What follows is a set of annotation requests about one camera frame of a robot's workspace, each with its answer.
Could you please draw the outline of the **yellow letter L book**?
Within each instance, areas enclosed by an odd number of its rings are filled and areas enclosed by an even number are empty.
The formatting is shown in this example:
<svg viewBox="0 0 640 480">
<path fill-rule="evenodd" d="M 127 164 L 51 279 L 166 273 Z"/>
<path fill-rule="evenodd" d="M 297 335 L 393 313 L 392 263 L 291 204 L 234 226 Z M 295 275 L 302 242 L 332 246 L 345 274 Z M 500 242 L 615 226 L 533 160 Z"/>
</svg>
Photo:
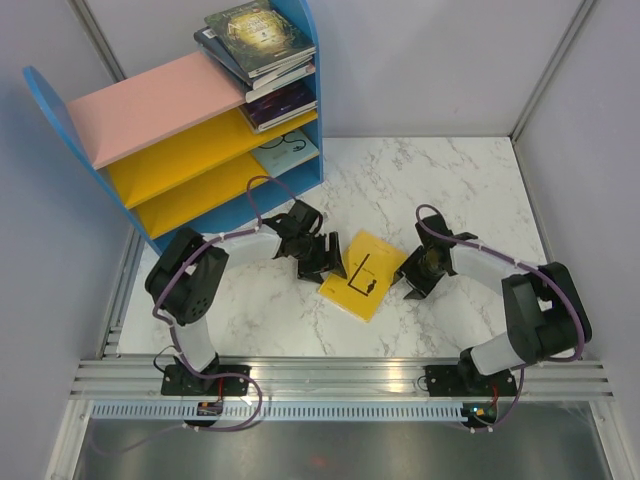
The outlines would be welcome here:
<svg viewBox="0 0 640 480">
<path fill-rule="evenodd" d="M 345 312 L 369 323 L 391 288 L 408 255 L 360 230 L 343 257 L 346 277 L 330 274 L 318 293 Z"/>
</svg>

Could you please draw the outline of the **light blue fish book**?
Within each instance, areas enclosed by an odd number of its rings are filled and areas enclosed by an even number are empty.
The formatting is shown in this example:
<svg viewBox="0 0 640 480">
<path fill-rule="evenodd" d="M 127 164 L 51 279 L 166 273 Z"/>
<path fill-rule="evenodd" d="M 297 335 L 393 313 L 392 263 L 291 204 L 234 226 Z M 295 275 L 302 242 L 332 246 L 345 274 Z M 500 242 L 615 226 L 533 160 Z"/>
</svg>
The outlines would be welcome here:
<svg viewBox="0 0 640 480">
<path fill-rule="evenodd" d="M 251 151 L 254 159 L 271 177 L 278 177 L 318 154 L 318 147 L 301 129 L 281 135 Z"/>
</svg>

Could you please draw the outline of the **black Moon and Sixpence book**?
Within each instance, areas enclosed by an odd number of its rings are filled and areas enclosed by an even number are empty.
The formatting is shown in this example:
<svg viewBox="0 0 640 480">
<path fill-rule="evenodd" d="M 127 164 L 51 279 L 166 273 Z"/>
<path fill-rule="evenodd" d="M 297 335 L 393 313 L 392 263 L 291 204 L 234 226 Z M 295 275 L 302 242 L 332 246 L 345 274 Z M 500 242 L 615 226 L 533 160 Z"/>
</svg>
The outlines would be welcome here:
<svg viewBox="0 0 640 480">
<path fill-rule="evenodd" d="M 259 134 L 259 133 L 263 133 L 269 129 L 272 129 L 274 127 L 280 126 L 290 120 L 293 119 L 297 119 L 299 117 L 307 117 L 308 115 L 312 115 L 313 118 L 317 117 L 317 109 L 316 108 L 307 108 L 307 109 L 298 109 L 295 110 L 293 112 L 290 113 L 286 113 L 284 115 L 281 115 L 279 117 L 276 117 L 272 120 L 267 120 L 266 122 L 263 123 L 258 123 L 256 120 L 254 120 L 248 110 L 245 107 L 240 107 L 239 108 L 240 113 L 243 115 L 243 118 L 245 120 L 245 122 L 247 123 L 249 129 L 254 133 L 254 134 Z"/>
</svg>

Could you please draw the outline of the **dark purple book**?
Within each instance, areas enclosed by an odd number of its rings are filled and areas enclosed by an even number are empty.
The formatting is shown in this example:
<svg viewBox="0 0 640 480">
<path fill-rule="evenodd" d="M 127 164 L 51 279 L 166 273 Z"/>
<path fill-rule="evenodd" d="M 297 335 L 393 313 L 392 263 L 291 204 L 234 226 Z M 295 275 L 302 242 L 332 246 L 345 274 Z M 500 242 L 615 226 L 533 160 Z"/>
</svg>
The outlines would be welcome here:
<svg viewBox="0 0 640 480">
<path fill-rule="evenodd" d="M 297 104 L 265 104 L 259 103 L 257 105 L 244 104 L 241 107 L 245 107 L 250 116 L 258 123 L 272 120 L 276 117 L 284 115 L 286 113 L 293 112 L 298 109 L 315 108 L 317 106 L 317 99 L 309 103 L 297 103 Z"/>
</svg>

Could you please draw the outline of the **teal ocean cover book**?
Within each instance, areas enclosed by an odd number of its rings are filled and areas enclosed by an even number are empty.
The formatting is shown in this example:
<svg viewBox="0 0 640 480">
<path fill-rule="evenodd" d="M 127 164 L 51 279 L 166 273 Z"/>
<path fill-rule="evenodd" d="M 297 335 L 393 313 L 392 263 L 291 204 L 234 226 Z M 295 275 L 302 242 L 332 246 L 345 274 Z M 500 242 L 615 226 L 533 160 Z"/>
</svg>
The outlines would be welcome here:
<svg viewBox="0 0 640 480">
<path fill-rule="evenodd" d="M 258 98 L 247 100 L 249 105 L 265 104 L 297 104 L 316 100 L 315 93 L 308 87 L 304 79 L 296 80 L 277 88 Z"/>
</svg>

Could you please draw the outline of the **green Alice Wonderland book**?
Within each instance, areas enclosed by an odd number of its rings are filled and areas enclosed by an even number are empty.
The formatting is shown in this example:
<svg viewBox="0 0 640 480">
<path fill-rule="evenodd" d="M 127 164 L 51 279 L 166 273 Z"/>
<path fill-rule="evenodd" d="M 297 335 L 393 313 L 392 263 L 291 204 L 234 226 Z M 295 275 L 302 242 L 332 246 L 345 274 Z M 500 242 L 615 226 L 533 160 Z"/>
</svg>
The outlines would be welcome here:
<svg viewBox="0 0 640 480">
<path fill-rule="evenodd" d="M 211 14 L 204 21 L 250 78 L 316 52 L 309 36 L 269 1 L 248 2 Z"/>
</svg>

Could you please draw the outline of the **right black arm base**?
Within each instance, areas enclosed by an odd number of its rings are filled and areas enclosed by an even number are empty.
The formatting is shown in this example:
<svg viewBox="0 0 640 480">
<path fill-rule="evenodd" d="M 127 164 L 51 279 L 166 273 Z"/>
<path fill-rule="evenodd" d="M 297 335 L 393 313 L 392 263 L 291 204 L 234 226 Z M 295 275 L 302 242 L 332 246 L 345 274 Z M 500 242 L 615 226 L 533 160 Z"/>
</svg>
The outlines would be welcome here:
<svg viewBox="0 0 640 480">
<path fill-rule="evenodd" d="M 429 364 L 424 367 L 426 388 L 432 397 L 514 396 L 514 375 L 503 369 L 483 375 L 472 361 L 471 349 L 464 350 L 456 364 Z"/>
</svg>

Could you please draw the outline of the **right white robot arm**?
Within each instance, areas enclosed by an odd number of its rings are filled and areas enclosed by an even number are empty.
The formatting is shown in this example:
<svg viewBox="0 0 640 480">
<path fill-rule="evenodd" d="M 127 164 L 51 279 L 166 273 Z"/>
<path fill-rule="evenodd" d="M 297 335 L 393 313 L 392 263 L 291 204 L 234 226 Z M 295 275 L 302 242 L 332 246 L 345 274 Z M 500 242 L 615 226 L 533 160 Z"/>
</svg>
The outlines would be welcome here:
<svg viewBox="0 0 640 480">
<path fill-rule="evenodd" d="M 559 262 L 530 265 L 498 252 L 478 237 L 454 234 L 435 213 L 418 220 L 419 246 L 396 270 L 410 285 L 409 300 L 425 299 L 446 277 L 465 276 L 499 294 L 506 331 L 463 350 L 457 364 L 428 366 L 432 396 L 515 393 L 512 370 L 581 355 L 592 327 L 568 268 Z"/>
</svg>

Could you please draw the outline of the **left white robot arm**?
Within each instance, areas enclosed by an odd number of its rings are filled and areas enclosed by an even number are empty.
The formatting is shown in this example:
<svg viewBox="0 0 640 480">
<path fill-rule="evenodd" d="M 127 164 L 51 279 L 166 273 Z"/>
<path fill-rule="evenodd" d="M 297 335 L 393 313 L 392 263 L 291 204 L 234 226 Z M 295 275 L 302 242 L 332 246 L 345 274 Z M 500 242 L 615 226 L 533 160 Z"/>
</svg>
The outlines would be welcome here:
<svg viewBox="0 0 640 480">
<path fill-rule="evenodd" d="M 226 270 L 292 258 L 300 280 L 320 284 L 327 273 L 347 277 L 339 234 L 323 232 L 323 222 L 318 210 L 296 200 L 285 213 L 258 216 L 251 228 L 209 239 L 191 228 L 175 235 L 148 274 L 145 290 L 153 300 L 152 315 L 169 328 L 176 366 L 193 392 L 211 393 L 221 376 L 206 314 Z"/>
</svg>

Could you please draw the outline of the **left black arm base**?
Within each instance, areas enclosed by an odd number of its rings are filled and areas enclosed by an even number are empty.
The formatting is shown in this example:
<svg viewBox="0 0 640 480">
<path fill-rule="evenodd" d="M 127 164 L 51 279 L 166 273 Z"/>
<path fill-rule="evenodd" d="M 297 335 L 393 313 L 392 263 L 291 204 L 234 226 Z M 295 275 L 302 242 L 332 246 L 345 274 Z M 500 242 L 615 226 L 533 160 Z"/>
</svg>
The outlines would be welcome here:
<svg viewBox="0 0 640 480">
<path fill-rule="evenodd" d="M 237 374 L 248 376 L 251 368 L 248 365 L 232 364 L 220 365 L 216 374 L 231 374 L 222 379 L 205 380 L 191 374 L 184 365 L 178 363 L 168 365 L 164 370 L 164 376 L 160 393 L 162 396 L 243 396 L 249 386 L 246 380 L 237 377 Z"/>
</svg>

